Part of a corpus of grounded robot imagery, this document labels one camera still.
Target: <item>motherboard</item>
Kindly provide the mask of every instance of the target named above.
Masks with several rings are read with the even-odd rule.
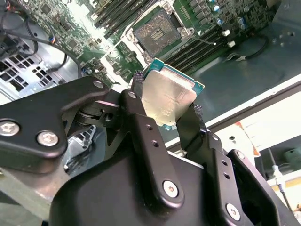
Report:
[[[127,85],[155,58],[193,73],[267,26],[265,0],[18,0],[82,73]]]

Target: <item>ventilation grille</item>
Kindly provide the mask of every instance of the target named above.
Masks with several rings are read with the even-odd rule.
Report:
[[[47,86],[53,79],[40,67],[36,67],[32,70],[40,78],[40,84],[44,87]]]
[[[0,61],[0,78],[14,86],[18,92],[28,86],[28,83],[19,76],[19,73],[8,61]]]
[[[14,62],[18,68],[28,68],[34,64],[34,61],[31,58],[24,58],[21,55],[11,56],[9,59]]]
[[[91,140],[94,132],[95,132],[95,126],[92,126],[88,131],[80,133],[80,134],[76,135],[75,137],[80,139],[81,141],[85,141],[85,140],[89,141],[89,140]]]

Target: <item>connector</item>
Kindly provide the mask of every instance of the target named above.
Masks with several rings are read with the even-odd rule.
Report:
[[[273,170],[274,170],[274,178],[276,180],[276,184],[279,187],[279,190],[283,192],[285,190],[285,181],[283,180],[283,175],[279,170],[279,167],[277,165],[273,165]]]
[[[230,30],[225,30],[222,32],[222,36],[227,37],[229,34],[231,34]]]

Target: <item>silver metal surface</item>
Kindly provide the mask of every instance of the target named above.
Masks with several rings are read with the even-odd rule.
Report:
[[[240,213],[238,211],[238,209],[236,209],[235,206],[233,206],[231,203],[228,203],[226,205],[226,209],[227,209],[227,212],[229,213],[229,215],[236,221],[239,221],[240,220]]]
[[[244,159],[245,156],[240,152],[240,151],[237,151],[237,155],[239,156],[239,158],[241,159]]]
[[[20,23],[23,23],[23,20],[20,18],[20,16],[18,16],[17,14],[8,14],[6,16],[6,19],[4,20],[3,26],[5,29],[10,29],[16,27],[16,24]],[[37,34],[37,38],[47,40],[48,35],[43,31],[41,27],[34,23],[29,23],[29,26],[32,33]],[[14,32],[29,35],[25,26],[14,30]],[[23,41],[27,46],[33,49],[33,43],[31,40],[23,39]],[[64,59],[64,53],[57,50],[56,48],[51,47],[50,45],[39,43],[39,50],[35,58],[37,58],[37,61],[35,59],[34,61],[37,62],[37,64],[41,68],[44,68],[46,71],[49,68],[57,67],[58,65],[60,65]],[[26,77],[28,79],[36,79],[37,81],[39,80],[38,78],[35,78],[32,73],[30,73],[31,70],[29,70],[28,72],[26,70],[23,70],[23,72],[26,74]],[[72,81],[78,78],[77,66],[74,61],[68,58],[65,66],[59,69],[57,72],[51,73],[50,76],[56,82],[60,81],[61,79],[64,79],[65,81]]]
[[[58,143],[58,137],[51,131],[44,131],[38,134],[37,141],[43,146],[54,146]]]
[[[94,81],[93,84],[98,88],[103,88],[103,84],[100,81]]]
[[[177,186],[169,180],[163,182],[163,189],[169,197],[175,198],[178,195]]]
[[[195,100],[194,82],[163,67],[152,70],[143,82],[142,102],[147,116],[159,126],[173,126]]]
[[[169,15],[173,13],[173,8],[171,8],[171,6],[170,6],[170,4],[168,2],[163,5],[163,9]]]
[[[16,135],[20,130],[20,127],[13,121],[1,121],[0,122],[0,135],[10,137]]]
[[[128,92],[127,93],[131,98],[136,98],[136,95],[135,95],[135,93],[133,93],[133,92]]]
[[[212,134],[212,137],[214,140],[219,140],[218,137],[214,133]]]
[[[33,215],[48,219],[50,204],[57,191],[70,177],[63,166],[50,174],[33,174],[0,168],[0,191],[11,197]]]

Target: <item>capacitor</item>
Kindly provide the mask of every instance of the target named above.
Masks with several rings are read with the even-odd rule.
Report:
[[[220,7],[218,5],[214,6],[213,7],[213,11],[214,12],[218,12],[220,10]]]
[[[238,18],[237,18],[237,23],[239,23],[239,24],[244,24],[245,21],[244,21],[244,19],[243,19],[242,17],[238,17]]]
[[[87,68],[83,67],[83,68],[81,69],[81,72],[82,72],[83,74],[86,74],[86,73],[87,73]]]
[[[216,23],[217,23],[217,25],[222,26],[222,20],[221,19],[217,19]]]
[[[248,7],[248,6],[246,6],[246,7],[244,8],[244,12],[245,12],[245,13],[249,12],[249,10],[250,10],[250,7]]]
[[[241,29],[241,30],[245,30],[245,29],[246,29],[246,24],[242,24],[242,25],[240,26],[240,29]]]

